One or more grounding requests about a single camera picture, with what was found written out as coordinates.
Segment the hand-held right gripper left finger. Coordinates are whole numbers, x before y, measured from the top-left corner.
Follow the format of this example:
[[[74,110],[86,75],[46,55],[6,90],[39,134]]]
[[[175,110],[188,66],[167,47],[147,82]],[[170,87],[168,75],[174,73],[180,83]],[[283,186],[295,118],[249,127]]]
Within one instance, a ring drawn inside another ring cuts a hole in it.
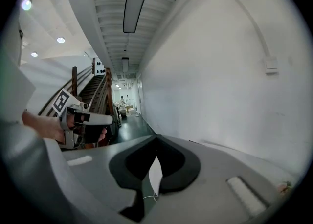
[[[110,172],[117,154],[149,137],[106,147],[62,152],[52,140],[44,141],[53,175],[68,201],[75,224],[139,224],[143,221],[142,189],[122,188]]]

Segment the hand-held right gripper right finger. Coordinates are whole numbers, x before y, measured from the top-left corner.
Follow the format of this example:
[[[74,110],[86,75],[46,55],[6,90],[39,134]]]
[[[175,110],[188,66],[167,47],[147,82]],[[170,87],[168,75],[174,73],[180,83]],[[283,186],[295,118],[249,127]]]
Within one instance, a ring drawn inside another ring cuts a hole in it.
[[[191,151],[200,163],[197,177],[185,189],[160,192],[144,218],[146,224],[265,224],[279,199],[260,173],[216,147],[167,136]]]

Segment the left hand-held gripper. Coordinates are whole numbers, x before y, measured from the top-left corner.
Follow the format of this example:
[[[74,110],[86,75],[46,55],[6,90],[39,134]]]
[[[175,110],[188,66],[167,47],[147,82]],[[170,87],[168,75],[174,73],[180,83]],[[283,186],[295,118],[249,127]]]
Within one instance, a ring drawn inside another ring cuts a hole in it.
[[[97,143],[102,129],[113,123],[112,116],[90,112],[86,103],[79,101],[65,89],[61,89],[52,108],[65,131],[65,143],[58,143],[62,149],[77,149],[84,144]],[[73,128],[67,126],[67,116],[70,114],[74,116]]]

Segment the person's left hand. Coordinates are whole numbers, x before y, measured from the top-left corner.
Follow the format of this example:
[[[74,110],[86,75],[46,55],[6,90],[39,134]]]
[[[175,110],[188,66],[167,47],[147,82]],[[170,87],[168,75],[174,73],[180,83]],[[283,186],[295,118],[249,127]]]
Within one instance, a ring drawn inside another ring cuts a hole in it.
[[[62,129],[60,120],[58,118],[39,116],[39,119],[39,123],[41,124],[40,135],[42,137],[54,139],[63,144],[65,143],[65,131]],[[67,116],[67,126],[69,128],[74,127],[74,116],[72,114]],[[97,142],[103,140],[106,136],[106,133],[107,130],[103,128]]]

